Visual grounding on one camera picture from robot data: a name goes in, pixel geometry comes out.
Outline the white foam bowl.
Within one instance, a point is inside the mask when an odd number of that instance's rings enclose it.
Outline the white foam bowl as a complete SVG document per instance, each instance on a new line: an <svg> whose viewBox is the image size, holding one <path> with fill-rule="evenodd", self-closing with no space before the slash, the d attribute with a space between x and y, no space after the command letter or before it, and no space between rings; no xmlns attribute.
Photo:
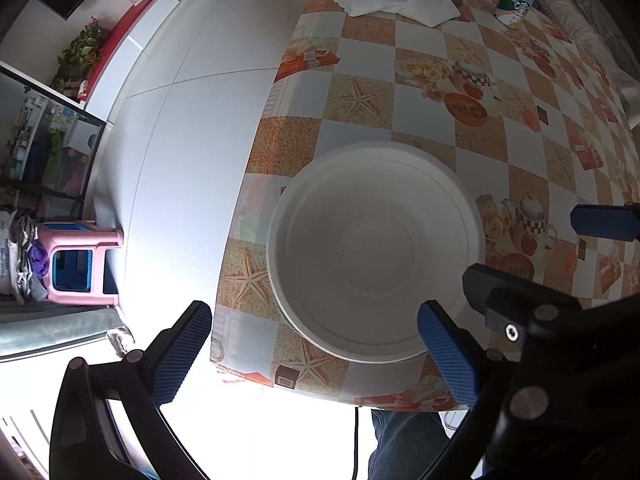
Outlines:
<svg viewBox="0 0 640 480"><path fill-rule="evenodd" d="M390 364L425 352L416 317L465 304L463 272L485 258L474 200L436 157L392 141L350 144L286 186L266 245L285 321L337 358Z"/></svg>

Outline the person leg in jeans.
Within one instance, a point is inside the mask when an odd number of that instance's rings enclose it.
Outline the person leg in jeans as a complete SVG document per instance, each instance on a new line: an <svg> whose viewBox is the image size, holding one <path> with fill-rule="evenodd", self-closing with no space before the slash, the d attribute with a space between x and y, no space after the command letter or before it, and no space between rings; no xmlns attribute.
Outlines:
<svg viewBox="0 0 640 480"><path fill-rule="evenodd" d="M449 442L437 413L372 410L376 448L369 480L416 480Z"/></svg>

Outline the pink plastic stool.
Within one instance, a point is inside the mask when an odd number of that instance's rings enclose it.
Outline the pink plastic stool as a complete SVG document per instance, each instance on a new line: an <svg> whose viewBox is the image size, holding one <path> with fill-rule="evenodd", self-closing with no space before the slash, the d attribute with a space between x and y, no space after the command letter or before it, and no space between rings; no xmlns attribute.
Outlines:
<svg viewBox="0 0 640 480"><path fill-rule="evenodd" d="M106 277L106 256L122 248L120 229L81 220L50 221L37 224L37 240L49 263L42 279L49 301L68 306L119 305L119 293Z"/></svg>

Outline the black glass cabinet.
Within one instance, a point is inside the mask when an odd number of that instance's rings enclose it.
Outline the black glass cabinet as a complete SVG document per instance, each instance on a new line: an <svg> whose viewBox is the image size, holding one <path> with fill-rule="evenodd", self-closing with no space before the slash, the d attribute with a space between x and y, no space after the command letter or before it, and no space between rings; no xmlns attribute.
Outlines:
<svg viewBox="0 0 640 480"><path fill-rule="evenodd" d="M79 219L106 123L9 65L0 84L1 208Z"/></svg>

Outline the blue label bottle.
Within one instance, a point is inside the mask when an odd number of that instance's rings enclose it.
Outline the blue label bottle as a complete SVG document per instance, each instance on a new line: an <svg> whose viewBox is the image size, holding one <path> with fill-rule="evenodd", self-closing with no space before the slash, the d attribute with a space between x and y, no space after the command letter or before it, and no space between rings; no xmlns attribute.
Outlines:
<svg viewBox="0 0 640 480"><path fill-rule="evenodd" d="M535 0L498 0L495 17L506 27L518 27L526 17Z"/></svg>

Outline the white napkin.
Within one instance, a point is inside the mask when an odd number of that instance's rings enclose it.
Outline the white napkin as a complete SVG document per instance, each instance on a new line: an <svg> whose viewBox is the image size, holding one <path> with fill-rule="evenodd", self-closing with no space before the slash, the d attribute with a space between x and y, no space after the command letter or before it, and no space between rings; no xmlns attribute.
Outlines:
<svg viewBox="0 0 640 480"><path fill-rule="evenodd" d="M382 11L426 27L436 27L460 16L458 7L451 0L388 0Z"/></svg>

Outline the green potted plant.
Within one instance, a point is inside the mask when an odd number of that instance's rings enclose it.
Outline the green potted plant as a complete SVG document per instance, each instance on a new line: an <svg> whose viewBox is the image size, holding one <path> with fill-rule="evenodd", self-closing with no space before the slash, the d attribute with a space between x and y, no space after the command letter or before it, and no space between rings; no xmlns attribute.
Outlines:
<svg viewBox="0 0 640 480"><path fill-rule="evenodd" d="M95 18L85 25L58 56L58 70L51 81L51 88L63 96L79 101L96 64L99 63L108 36L110 31Z"/></svg>

